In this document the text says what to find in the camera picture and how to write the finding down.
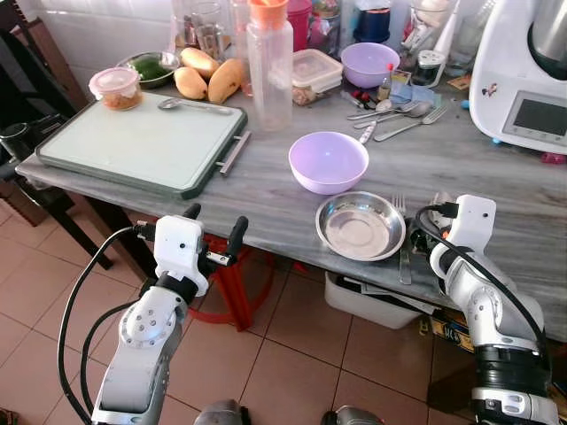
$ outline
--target green vegetable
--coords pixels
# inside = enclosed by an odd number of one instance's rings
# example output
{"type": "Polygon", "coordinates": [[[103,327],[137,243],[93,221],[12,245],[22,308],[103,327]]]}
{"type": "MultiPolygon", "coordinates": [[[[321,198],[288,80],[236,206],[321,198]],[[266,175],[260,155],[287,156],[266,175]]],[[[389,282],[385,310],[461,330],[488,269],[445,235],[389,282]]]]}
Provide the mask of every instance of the green vegetable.
{"type": "Polygon", "coordinates": [[[142,81],[155,80],[171,72],[162,67],[157,58],[139,58],[131,65],[140,74],[142,81]]]}

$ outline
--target gray counter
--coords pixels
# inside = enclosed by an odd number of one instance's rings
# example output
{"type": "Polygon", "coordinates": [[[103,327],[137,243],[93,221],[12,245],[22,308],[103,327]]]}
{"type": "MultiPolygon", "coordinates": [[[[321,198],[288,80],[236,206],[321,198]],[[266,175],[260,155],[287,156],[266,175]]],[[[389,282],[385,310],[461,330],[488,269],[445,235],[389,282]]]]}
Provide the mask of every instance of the gray counter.
{"type": "MultiPolygon", "coordinates": [[[[174,93],[172,88],[160,91],[174,93]]],[[[403,193],[408,214],[428,204],[439,190],[493,199],[497,215],[487,255],[521,291],[538,299],[548,336],[567,341],[566,167],[542,164],[536,152],[493,144],[460,108],[462,95],[447,85],[438,92],[451,104],[449,112],[431,126],[414,128],[381,143],[368,142],[369,170],[354,189],[386,198],[403,193]]],[[[299,186],[287,153],[296,139],[314,131],[359,135],[361,131],[353,130],[352,121],[346,120],[347,115],[356,113],[354,106],[334,96],[310,107],[295,107],[292,127],[265,133],[258,129],[251,100],[239,94],[229,105],[243,106],[249,112],[252,139],[229,177],[217,174],[194,199],[203,206],[199,218],[207,231],[227,236],[243,214],[250,220],[245,242],[251,246],[436,305],[454,306],[439,294],[437,280],[423,261],[414,261],[413,284],[404,286],[399,284],[397,257],[376,263],[352,261],[334,254],[317,237],[315,211],[325,197],[299,186]]],[[[385,122],[377,132],[395,129],[405,120],[409,119],[385,122]]],[[[156,216],[182,213],[192,202],[44,166],[36,156],[21,164],[18,172],[156,216]]]]}

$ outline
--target white plastic bin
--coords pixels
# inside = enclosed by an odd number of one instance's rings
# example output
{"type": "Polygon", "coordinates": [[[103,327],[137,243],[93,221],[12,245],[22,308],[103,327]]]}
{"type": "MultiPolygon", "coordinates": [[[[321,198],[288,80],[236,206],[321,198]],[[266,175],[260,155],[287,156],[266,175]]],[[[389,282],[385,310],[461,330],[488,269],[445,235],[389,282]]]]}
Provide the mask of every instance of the white plastic bin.
{"type": "MultiPolygon", "coordinates": [[[[403,328],[424,313],[348,290],[338,286],[336,279],[337,277],[334,274],[325,273],[325,300],[330,306],[338,310],[391,329],[403,328]]],[[[392,292],[390,294],[397,297],[397,294],[392,292]]]]}

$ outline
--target cutting board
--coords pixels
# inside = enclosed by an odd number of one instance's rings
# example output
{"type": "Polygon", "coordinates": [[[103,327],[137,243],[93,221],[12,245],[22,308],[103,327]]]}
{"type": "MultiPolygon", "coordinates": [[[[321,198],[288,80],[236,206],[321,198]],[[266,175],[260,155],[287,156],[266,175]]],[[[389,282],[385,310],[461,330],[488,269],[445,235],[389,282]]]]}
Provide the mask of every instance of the cutting board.
{"type": "Polygon", "coordinates": [[[246,113],[230,108],[231,115],[220,115],[187,106],[162,111],[158,104],[164,99],[144,93],[143,102],[129,111],[96,102],[35,153],[47,165],[194,197],[242,131],[246,113]]]}

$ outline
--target purple bowl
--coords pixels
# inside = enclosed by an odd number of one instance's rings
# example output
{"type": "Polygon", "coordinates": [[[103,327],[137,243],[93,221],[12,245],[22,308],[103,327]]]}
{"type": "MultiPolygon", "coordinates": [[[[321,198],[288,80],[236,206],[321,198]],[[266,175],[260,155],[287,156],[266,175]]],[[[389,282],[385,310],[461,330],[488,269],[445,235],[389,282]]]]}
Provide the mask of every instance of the purple bowl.
{"type": "Polygon", "coordinates": [[[388,64],[393,64],[393,69],[400,64],[398,53],[377,42],[351,44],[343,50],[340,60],[346,79],[361,89],[379,86],[390,75],[388,64]]]}
{"type": "Polygon", "coordinates": [[[301,186],[320,195],[335,195],[362,178],[369,153],[350,135],[321,131],[298,139],[290,148],[289,160],[301,186]]]}

